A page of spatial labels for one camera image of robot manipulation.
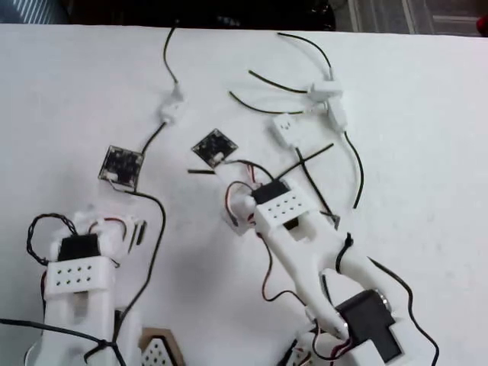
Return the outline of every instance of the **black wire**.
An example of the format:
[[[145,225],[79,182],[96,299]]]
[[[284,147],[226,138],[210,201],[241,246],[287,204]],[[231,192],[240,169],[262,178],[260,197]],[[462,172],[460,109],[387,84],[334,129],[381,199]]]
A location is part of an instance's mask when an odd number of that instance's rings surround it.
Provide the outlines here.
[[[117,341],[117,337],[119,336],[120,329],[122,327],[122,323],[124,322],[127,314],[132,310],[134,304],[139,300],[139,298],[141,297],[141,295],[143,294],[143,292],[145,291],[145,289],[149,285],[149,282],[151,281],[151,277],[153,275],[154,264],[156,262],[156,256],[158,254],[159,247],[161,246],[162,234],[164,233],[165,227],[166,227],[166,211],[165,211],[165,208],[162,206],[162,203],[156,197],[153,197],[153,196],[151,196],[149,194],[140,193],[140,192],[137,192],[137,191],[122,191],[122,190],[119,190],[119,189],[115,188],[115,186],[113,186],[113,185],[112,185],[112,188],[114,190],[119,191],[119,192],[122,192],[122,193],[132,194],[133,196],[147,198],[147,199],[149,199],[149,200],[151,200],[153,202],[156,202],[156,204],[158,205],[159,209],[161,210],[161,215],[162,215],[161,230],[159,231],[159,236],[158,236],[158,239],[156,240],[156,245],[154,247],[154,251],[152,252],[151,262],[149,263],[149,269],[148,269],[148,272],[147,272],[146,280],[144,281],[144,284],[139,289],[139,291],[137,291],[137,294],[133,297],[133,299],[131,300],[131,302],[129,303],[129,305],[127,305],[127,308],[122,312],[122,314],[119,317],[119,320],[118,320],[117,324],[114,327],[114,335],[112,337],[112,342],[115,343]],[[92,350],[88,351],[85,354],[85,360],[88,359],[90,356],[93,356],[96,352],[102,350],[105,347],[106,346],[104,346],[104,345],[102,345],[102,346],[98,345],[97,347],[95,347]]]
[[[359,189],[358,189],[358,194],[356,194],[356,199],[354,202],[353,208],[357,208],[359,204],[359,200],[361,200],[361,195],[363,193],[363,187],[364,187],[364,169],[363,169],[363,163],[361,162],[361,158],[359,157],[359,153],[352,145],[351,140],[349,139],[348,133],[344,131],[344,137],[345,140],[348,142],[349,146],[351,147],[352,151],[354,152],[354,155],[356,156],[356,160],[358,160],[358,165],[359,165],[359,173],[361,174],[361,180],[359,182]]]
[[[337,258],[335,259],[335,269],[336,269],[335,271],[339,274],[341,273],[342,257],[344,257],[344,254],[348,251],[349,248],[352,247],[352,244],[354,244],[354,240],[351,236],[351,233],[348,233],[344,241],[344,246],[342,247],[341,251],[337,255]]]
[[[47,265],[49,261],[46,258],[41,258],[40,256],[38,256],[36,252],[32,249],[32,237],[34,236],[34,229],[36,227],[37,221],[46,217],[52,217],[54,219],[61,220],[68,227],[69,231],[73,235],[78,235],[78,233],[76,232],[75,224],[64,215],[61,215],[59,213],[43,213],[35,217],[30,224],[29,229],[27,230],[27,253],[29,253],[29,255],[34,258],[40,265]]]
[[[316,332],[315,332],[315,335],[313,336],[313,341],[312,341],[312,350],[313,350],[313,353],[315,353],[315,355],[324,360],[324,361],[337,361],[339,360],[343,355],[345,355],[347,352],[351,351],[352,347],[349,347],[349,348],[346,348],[346,350],[341,353],[340,355],[337,355],[335,357],[326,357],[326,356],[322,356],[318,351],[317,351],[317,348],[316,348],[316,343],[317,343],[317,339],[319,338],[319,334],[320,334],[320,327],[319,327],[319,321],[317,319],[315,319],[315,325],[316,325]],[[347,339],[342,345],[346,345],[349,341],[350,341],[350,338],[351,336],[349,336],[349,339]]]
[[[242,164],[246,164],[246,165],[250,165],[250,166],[254,166],[256,169],[259,169],[261,170],[263,173],[265,173],[272,181],[274,181],[274,178],[273,178],[273,175],[269,172],[269,170],[267,170],[266,168],[264,168],[263,166],[259,165],[259,164],[256,164],[255,162],[251,162],[249,160],[244,160],[244,159],[237,159],[237,160],[230,160],[230,161],[226,161],[225,164],[233,164],[235,162],[240,162]]]
[[[325,198],[322,196],[322,193],[320,193],[320,190],[318,189],[318,187],[316,186],[315,182],[313,181],[313,178],[310,175],[310,173],[309,173],[309,171],[307,169],[307,166],[305,165],[305,161],[303,160],[303,156],[302,156],[302,153],[300,152],[300,149],[296,148],[295,151],[297,152],[298,159],[300,160],[300,165],[301,165],[301,167],[303,169],[303,173],[305,173],[305,175],[307,176],[307,179],[308,179],[310,185],[312,186],[313,190],[315,191],[317,197],[319,198],[319,200],[322,203],[322,205],[325,207],[326,212],[328,212],[329,214],[332,214],[333,215],[333,212],[330,209],[329,205],[327,204]],[[331,218],[332,218],[332,221],[334,223],[336,223],[336,220],[332,216],[331,216]]]
[[[117,360],[119,361],[120,366],[127,366],[124,358],[122,357],[122,354],[120,353],[120,350],[117,346],[117,343],[115,343],[115,342],[109,342],[105,339],[96,338],[93,335],[89,335],[89,334],[81,333],[81,332],[76,332],[75,330],[60,328],[58,326],[49,326],[47,324],[31,322],[28,320],[16,320],[16,319],[0,318],[0,324],[5,324],[6,326],[24,326],[27,328],[47,330],[49,332],[62,333],[62,334],[70,335],[70,336],[75,336],[75,337],[87,339],[89,341],[98,343],[97,347],[102,347],[102,348],[111,347],[114,350],[115,356],[117,357]]]
[[[295,292],[293,292],[292,290],[284,290],[284,291],[282,291],[282,292],[274,295],[271,298],[269,298],[269,297],[266,296],[266,284],[268,283],[269,276],[271,275],[271,270],[273,269],[273,255],[271,254],[271,250],[269,249],[269,246],[268,246],[267,242],[265,241],[265,239],[260,234],[256,234],[256,235],[265,244],[266,251],[268,252],[268,257],[269,257],[268,270],[266,271],[266,275],[265,275],[265,278],[264,278],[264,280],[262,282],[262,286],[261,286],[261,295],[262,295],[262,298],[265,301],[267,301],[269,303],[272,303],[273,301],[277,300],[279,297],[281,297],[281,296],[283,296],[285,294],[290,294],[290,295],[295,296],[295,298],[298,301],[300,301],[300,303],[302,305],[306,306],[306,304],[304,303],[304,301],[302,299],[300,299],[300,297]]]
[[[261,80],[262,82],[265,82],[266,84],[273,85],[274,87],[286,90],[287,92],[289,91],[289,92],[297,93],[297,94],[307,94],[308,93],[307,90],[288,88],[287,86],[278,84],[277,82],[272,82],[271,80],[265,78],[264,76],[257,74],[256,72],[254,72],[252,70],[248,70],[248,73],[250,75],[254,76],[255,78]]]
[[[340,269],[342,257],[344,256],[347,249],[349,249],[352,246],[352,243],[353,242],[351,241],[350,245],[348,245],[348,240],[346,240],[344,242],[344,247],[341,250],[341,252],[343,252],[343,253],[342,253],[341,257],[338,256],[336,261],[335,261],[336,271],[337,271],[337,268]],[[413,325],[417,328],[417,330],[434,346],[435,354],[434,354],[434,358],[432,359],[432,366],[435,366],[437,364],[437,360],[438,360],[439,354],[440,354],[439,346],[435,342],[435,340],[419,325],[415,316],[413,315],[413,290],[412,290],[412,288],[398,274],[396,274],[395,272],[393,272],[389,268],[385,267],[380,262],[375,261],[371,257],[368,257],[368,258],[377,268],[379,268],[381,271],[383,271],[384,273],[386,273],[387,275],[392,277],[392,279],[394,279],[396,282],[398,282],[405,289],[405,291],[408,293],[408,296],[409,296],[409,302],[408,302],[409,317],[412,320]]]
[[[324,274],[322,275],[322,284],[323,284],[323,290],[326,293],[326,298],[330,302],[330,304],[332,305],[332,299],[330,297],[329,286],[327,285],[327,278]]]
[[[311,44],[312,46],[314,46],[315,48],[317,48],[318,51],[320,51],[320,53],[322,54],[322,56],[326,59],[327,65],[329,65],[329,68],[330,69],[332,68],[332,66],[330,65],[329,57],[327,57],[326,53],[323,52],[323,50],[319,46],[317,46],[314,42],[312,42],[311,40],[308,40],[307,38],[303,38],[303,37],[300,37],[300,36],[295,36],[294,34],[286,34],[286,33],[281,33],[281,32],[278,32],[278,36],[295,38],[297,40],[302,40],[303,42],[307,42],[307,43]]]
[[[143,155],[146,155],[146,150],[147,148],[149,147],[149,145],[151,144],[151,142],[156,138],[156,136],[159,135],[159,133],[161,132],[162,128],[166,125],[166,122],[163,122],[158,128],[156,131],[154,131],[154,133],[149,137],[149,139],[147,140],[146,144],[144,145],[143,147],[143,151],[141,151],[141,154]]]
[[[256,112],[261,112],[261,113],[267,113],[267,114],[302,114],[303,111],[295,111],[295,112],[277,112],[277,111],[265,111],[264,109],[258,109],[256,107],[253,107],[247,103],[245,103],[244,101],[242,101],[241,99],[239,99],[237,97],[237,95],[235,95],[234,93],[232,93],[231,91],[229,91],[229,94],[232,98],[234,98],[238,103],[242,104],[244,107],[247,107],[249,109],[252,109],[253,111],[256,111]]]
[[[215,175],[215,171],[206,169],[187,169],[188,174]]]
[[[374,265],[376,265],[381,271],[392,277],[396,282],[398,282],[408,293],[409,295],[409,303],[408,303],[408,311],[409,311],[409,316],[410,319],[412,320],[413,325],[417,328],[417,330],[429,341],[432,343],[432,345],[435,348],[435,355],[434,358],[432,359],[432,366],[435,366],[437,364],[437,360],[439,358],[440,350],[438,344],[435,342],[435,340],[417,323],[416,318],[413,315],[413,291],[412,288],[395,272],[390,270],[389,268],[385,267],[382,265],[380,262],[376,262],[374,259],[369,258],[370,261],[373,262]]]
[[[330,143],[329,145],[327,145],[326,147],[320,149],[319,151],[313,153],[312,155],[306,157],[303,162],[307,162],[308,160],[310,159],[313,159],[315,158],[316,156],[320,155],[321,153],[324,153],[325,151],[327,151],[328,149],[330,149],[331,147],[333,147],[334,144],[333,143]],[[282,172],[278,177],[276,177],[276,179],[281,179],[283,178],[286,174],[288,174],[289,172],[291,172],[293,169],[295,169],[296,167],[300,166],[301,165],[301,162],[297,162],[295,164],[293,164],[290,168],[286,169],[284,172]]]
[[[166,59],[166,53],[167,53],[167,50],[168,50],[168,44],[169,44],[169,40],[171,39],[171,36],[173,35],[173,33],[175,32],[175,29],[176,27],[173,27],[171,28],[171,30],[169,31],[169,34],[166,38],[166,42],[165,42],[165,47],[162,51],[162,59],[164,60],[165,62],[165,65],[166,65],[166,68],[168,69],[168,72],[169,74],[171,75],[172,79],[173,79],[173,82],[175,82],[175,84],[178,84],[178,79],[176,78],[175,74],[173,74],[173,71],[171,71],[171,68],[169,67],[168,65],[168,61]]]

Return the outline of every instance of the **white plastic bracket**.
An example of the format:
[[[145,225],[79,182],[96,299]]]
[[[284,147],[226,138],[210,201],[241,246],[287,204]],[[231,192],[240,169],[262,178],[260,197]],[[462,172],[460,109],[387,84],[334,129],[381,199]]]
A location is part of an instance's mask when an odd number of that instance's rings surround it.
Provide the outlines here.
[[[51,262],[47,266],[45,298],[91,290],[107,290],[114,285],[114,269],[109,258],[91,257]]]
[[[300,143],[300,129],[297,120],[289,114],[279,114],[271,121],[271,130],[280,145],[285,149],[294,149]]]

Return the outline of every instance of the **white table surface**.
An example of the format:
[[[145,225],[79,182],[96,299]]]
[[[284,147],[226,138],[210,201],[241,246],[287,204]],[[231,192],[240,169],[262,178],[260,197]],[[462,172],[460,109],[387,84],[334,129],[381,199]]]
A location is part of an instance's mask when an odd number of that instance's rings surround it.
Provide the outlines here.
[[[43,212],[72,214],[96,203],[147,219],[143,246],[118,270],[118,300],[142,283],[159,211],[110,192],[97,176],[108,145],[138,150],[157,127],[157,107],[172,87],[161,58],[166,34],[0,26],[0,316],[42,319],[42,268],[25,252],[25,239]],[[364,196],[353,212],[351,153],[317,119],[301,121],[306,154],[337,143],[309,167],[342,216],[342,230],[409,282],[417,319],[441,347],[438,364],[486,364],[488,41],[300,34],[328,53],[348,93],[349,133],[364,161]],[[191,147],[213,128],[239,145],[235,157],[275,173],[288,167],[294,156],[265,132],[267,117],[226,91],[262,107],[294,108],[296,95],[246,70],[304,87],[320,78],[323,61],[313,48],[270,31],[177,30],[169,62],[188,110],[151,145],[140,176],[140,190],[164,203],[168,226],[137,308],[145,324],[172,329],[190,365],[273,364],[306,322],[303,310],[292,298],[261,299],[263,245],[251,233],[236,236],[221,220],[219,180],[186,168],[205,169]],[[299,170],[292,176],[305,184]],[[41,255],[57,227],[39,225],[34,245]],[[276,265],[268,292],[290,285]],[[38,334],[0,327],[1,363],[20,363]]]

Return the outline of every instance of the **red wire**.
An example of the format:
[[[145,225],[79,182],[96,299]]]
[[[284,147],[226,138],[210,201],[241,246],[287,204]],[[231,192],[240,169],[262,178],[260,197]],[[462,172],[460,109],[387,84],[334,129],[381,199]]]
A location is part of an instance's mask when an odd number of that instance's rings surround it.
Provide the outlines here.
[[[334,347],[330,352],[330,358],[334,358],[335,356],[337,356],[340,351],[342,351],[344,348],[347,348],[349,343],[350,341],[347,341],[346,343],[342,343],[341,345],[337,345],[336,347]],[[329,366],[334,366],[334,361],[330,361]]]

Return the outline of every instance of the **white plastic housing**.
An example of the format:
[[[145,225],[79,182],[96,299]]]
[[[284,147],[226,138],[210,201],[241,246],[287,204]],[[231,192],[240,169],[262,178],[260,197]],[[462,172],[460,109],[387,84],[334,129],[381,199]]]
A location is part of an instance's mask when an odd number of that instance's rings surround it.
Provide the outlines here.
[[[115,268],[108,258],[96,258],[48,264],[44,317],[46,324],[83,332],[99,339],[112,337]],[[82,279],[80,284],[76,283],[78,278]],[[82,365],[82,356],[95,346],[96,343],[86,339],[57,332],[43,332],[40,353],[33,364]],[[112,350],[106,348],[89,358],[88,364],[115,366],[116,359]]]
[[[113,265],[106,257],[51,262],[47,266],[44,297],[49,300],[58,294],[108,290],[115,282],[114,276]]]
[[[175,124],[181,120],[185,113],[185,97],[179,84],[175,84],[172,93],[159,106],[159,119],[161,123]]]
[[[161,339],[151,340],[142,357],[143,366],[173,366],[168,350]]]
[[[300,129],[297,120],[289,114],[279,114],[271,122],[271,130],[276,136],[278,143],[285,149],[294,149],[300,142]]]
[[[348,119],[342,104],[342,96],[335,95],[330,97],[329,103],[329,121],[331,127],[338,133],[344,133],[348,126]]]
[[[256,231],[266,233],[315,208],[300,189],[295,188],[255,209]]]
[[[328,98],[342,95],[344,90],[337,80],[314,82],[308,91],[308,96],[313,101],[326,101]]]

